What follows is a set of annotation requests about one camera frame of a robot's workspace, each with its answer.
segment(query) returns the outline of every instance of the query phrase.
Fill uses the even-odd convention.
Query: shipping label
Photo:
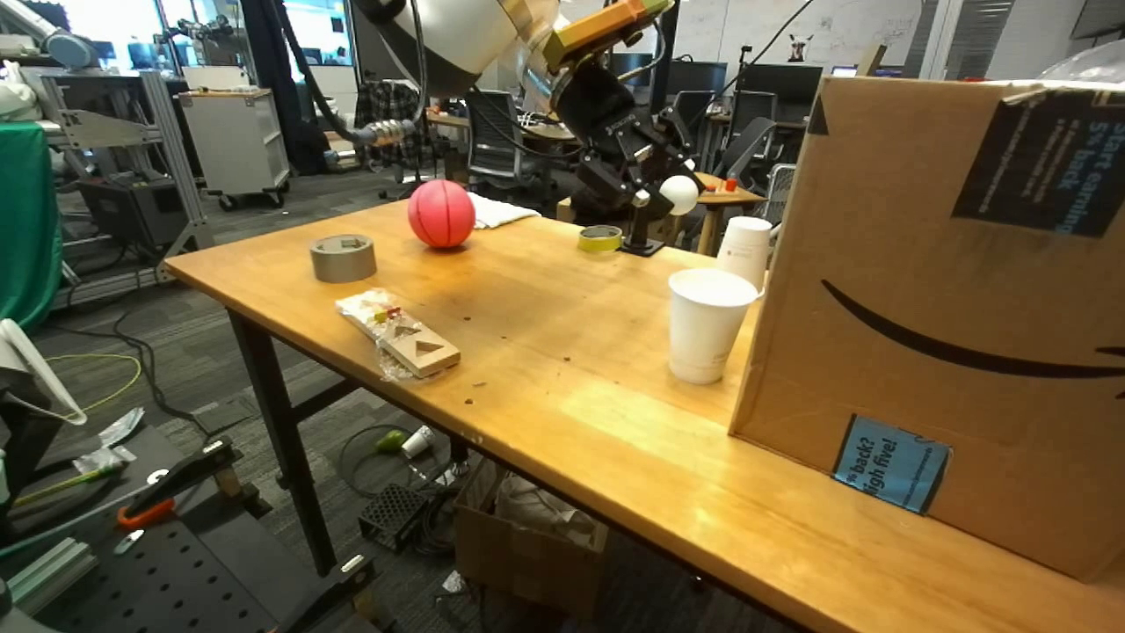
[[[958,219],[1104,237],[1125,200],[1125,94],[1038,90],[1003,103]]]

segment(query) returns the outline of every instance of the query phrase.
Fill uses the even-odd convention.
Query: roll of tape
[[[321,280],[355,280],[376,272],[376,245],[366,237],[329,237],[310,252]]]

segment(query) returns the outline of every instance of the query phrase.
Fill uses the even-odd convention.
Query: small white cup
[[[772,225],[765,219],[730,219],[716,245],[716,267],[762,287]]]
[[[721,267],[667,277],[667,369],[687,383],[716,383],[758,287]]]

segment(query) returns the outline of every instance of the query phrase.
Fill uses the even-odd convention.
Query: wooden block
[[[410,375],[434,375],[460,362],[460,348],[407,318],[393,295],[361,292],[338,301],[338,308],[366,329]]]
[[[460,353],[417,319],[388,326],[381,343],[414,375],[434,375],[460,362]]]

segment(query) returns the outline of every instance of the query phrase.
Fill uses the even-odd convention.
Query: blue label
[[[853,415],[832,478],[911,513],[924,513],[941,481],[946,458],[949,450],[941,443]]]

